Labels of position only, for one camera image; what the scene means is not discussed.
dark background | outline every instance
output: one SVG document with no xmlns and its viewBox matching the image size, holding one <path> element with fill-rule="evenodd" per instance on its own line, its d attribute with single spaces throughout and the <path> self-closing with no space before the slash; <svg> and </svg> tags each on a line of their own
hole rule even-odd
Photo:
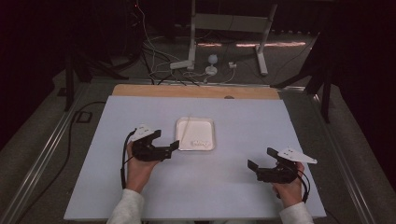
<svg viewBox="0 0 396 224">
<path fill-rule="evenodd" d="M 189 1 L 140 2 L 148 22 L 169 38 L 177 33 L 175 23 L 185 26 L 190 22 Z M 197 11 L 216 13 L 219 5 L 213 2 L 203 0 Z M 221 13 L 256 16 L 268 11 L 265 4 L 254 7 L 262 10 L 251 10 L 249 1 L 244 1 L 244 5 L 224 2 L 227 4 L 222 4 Z M 51 79 L 64 70 L 64 56 L 71 44 L 102 61 L 108 61 L 110 55 L 136 51 L 138 43 L 130 41 L 125 45 L 127 39 L 135 37 L 133 30 L 125 29 L 125 19 L 134 24 L 141 18 L 136 8 L 125 12 L 126 3 L 108 0 L 0 3 L 0 147 L 53 90 Z M 292 31 L 317 35 L 321 31 L 303 69 L 323 60 L 332 62 L 332 83 L 340 87 L 394 188 L 395 11 L 395 4 L 390 1 L 340 1 L 336 7 L 329 1 L 283 3 L 273 24 L 276 34 Z"/>
</svg>

white tray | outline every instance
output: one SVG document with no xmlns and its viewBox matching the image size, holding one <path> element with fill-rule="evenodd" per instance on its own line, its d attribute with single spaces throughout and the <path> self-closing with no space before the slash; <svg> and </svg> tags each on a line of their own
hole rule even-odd
<svg viewBox="0 0 396 224">
<path fill-rule="evenodd" d="M 215 148 L 213 119 L 181 118 L 176 125 L 179 150 L 212 150 Z"/>
</svg>

white ball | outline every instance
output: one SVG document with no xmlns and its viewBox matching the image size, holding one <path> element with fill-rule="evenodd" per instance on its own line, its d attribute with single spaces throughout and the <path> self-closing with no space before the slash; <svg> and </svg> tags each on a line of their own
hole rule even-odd
<svg viewBox="0 0 396 224">
<path fill-rule="evenodd" d="M 211 64 L 217 63 L 217 62 L 218 62 L 218 55 L 216 55 L 216 54 L 211 54 L 207 60 L 208 60 Z"/>
</svg>

person's right hand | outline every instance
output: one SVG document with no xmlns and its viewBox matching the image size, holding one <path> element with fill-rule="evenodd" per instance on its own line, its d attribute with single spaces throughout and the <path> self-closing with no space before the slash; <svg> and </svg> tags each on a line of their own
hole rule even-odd
<svg viewBox="0 0 396 224">
<path fill-rule="evenodd" d="M 299 176 L 303 175 L 304 172 L 304 166 L 300 162 L 296 162 L 297 169 L 301 172 L 298 172 Z M 297 203 L 300 203 L 303 201 L 302 199 L 302 183 L 299 178 L 296 178 L 289 184 L 277 184 L 277 183 L 272 183 L 273 184 L 273 190 L 279 194 L 280 200 L 282 200 L 283 206 L 285 208 L 293 206 Z"/>
<path fill-rule="evenodd" d="M 132 144 L 127 146 L 128 158 L 132 157 Z M 126 180 L 126 188 L 140 193 L 143 187 L 149 182 L 152 169 L 159 161 L 139 161 L 133 157 L 128 161 L 128 175 Z"/>
</svg>

white tabletop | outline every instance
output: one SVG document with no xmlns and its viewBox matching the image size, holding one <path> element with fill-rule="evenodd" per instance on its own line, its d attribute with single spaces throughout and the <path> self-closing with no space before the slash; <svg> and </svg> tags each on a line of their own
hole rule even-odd
<svg viewBox="0 0 396 224">
<path fill-rule="evenodd" d="M 259 182 L 247 167 L 252 160 L 273 168 L 272 147 L 301 151 L 282 100 L 110 96 L 81 169 L 65 219 L 107 219 L 122 193 L 120 168 L 126 135 L 145 123 L 162 130 L 156 147 L 175 141 L 182 117 L 213 119 L 216 147 L 210 151 L 175 151 L 159 163 L 142 192 L 143 219 L 263 219 L 278 217 L 281 201 L 271 184 Z M 311 182 L 307 208 L 325 217 L 317 187 Z"/>
</svg>

